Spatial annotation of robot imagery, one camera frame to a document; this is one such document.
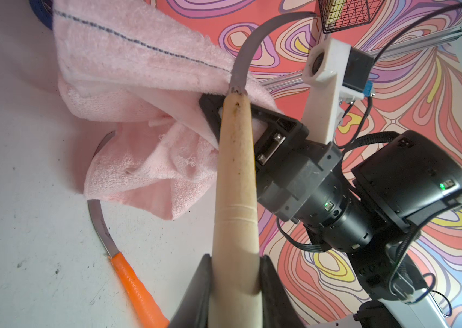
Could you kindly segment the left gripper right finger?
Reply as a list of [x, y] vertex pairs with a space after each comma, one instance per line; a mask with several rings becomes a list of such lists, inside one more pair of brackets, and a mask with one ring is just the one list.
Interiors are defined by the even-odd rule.
[[260, 259], [260, 289], [264, 328], [304, 327], [268, 256]]

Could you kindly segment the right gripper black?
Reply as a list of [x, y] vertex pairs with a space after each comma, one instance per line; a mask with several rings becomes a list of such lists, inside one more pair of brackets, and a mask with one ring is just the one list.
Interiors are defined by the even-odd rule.
[[[199, 105], [220, 144], [225, 96], [203, 94]], [[350, 190], [342, 173], [340, 149], [330, 142], [307, 140], [308, 130], [282, 113], [251, 106], [256, 156], [258, 202], [276, 216], [276, 224], [301, 223], [310, 238], [298, 242], [308, 252], [335, 249], [354, 252], [373, 236], [371, 216]]]

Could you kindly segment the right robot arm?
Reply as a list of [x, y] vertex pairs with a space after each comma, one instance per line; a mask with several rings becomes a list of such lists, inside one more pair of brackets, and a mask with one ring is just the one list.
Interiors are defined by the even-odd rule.
[[437, 215], [462, 207], [462, 168], [415, 131], [310, 141], [300, 121], [253, 106], [266, 125], [254, 146], [258, 202], [278, 224], [302, 224], [313, 255], [345, 253], [370, 296], [335, 327], [444, 327], [425, 275], [408, 256]]

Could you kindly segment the wooden handle sickle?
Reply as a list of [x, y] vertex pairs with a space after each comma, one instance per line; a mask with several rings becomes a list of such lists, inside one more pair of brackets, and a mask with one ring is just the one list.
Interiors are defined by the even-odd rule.
[[314, 12], [276, 16], [247, 38], [232, 67], [219, 138], [208, 327], [262, 327], [262, 291], [251, 103], [251, 61], [262, 41]]

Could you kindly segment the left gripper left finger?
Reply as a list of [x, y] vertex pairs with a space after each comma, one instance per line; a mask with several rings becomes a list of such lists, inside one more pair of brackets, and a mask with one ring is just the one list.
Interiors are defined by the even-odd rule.
[[212, 280], [211, 256], [205, 254], [199, 262], [176, 313], [170, 320], [169, 328], [207, 327]]

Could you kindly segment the pink terry rag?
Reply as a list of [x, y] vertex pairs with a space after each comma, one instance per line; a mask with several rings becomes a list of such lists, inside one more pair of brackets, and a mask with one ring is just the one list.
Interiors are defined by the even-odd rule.
[[199, 100], [227, 92], [234, 57], [143, 1], [55, 1], [53, 32], [70, 112], [116, 124], [87, 171], [86, 198], [182, 216], [217, 177]]

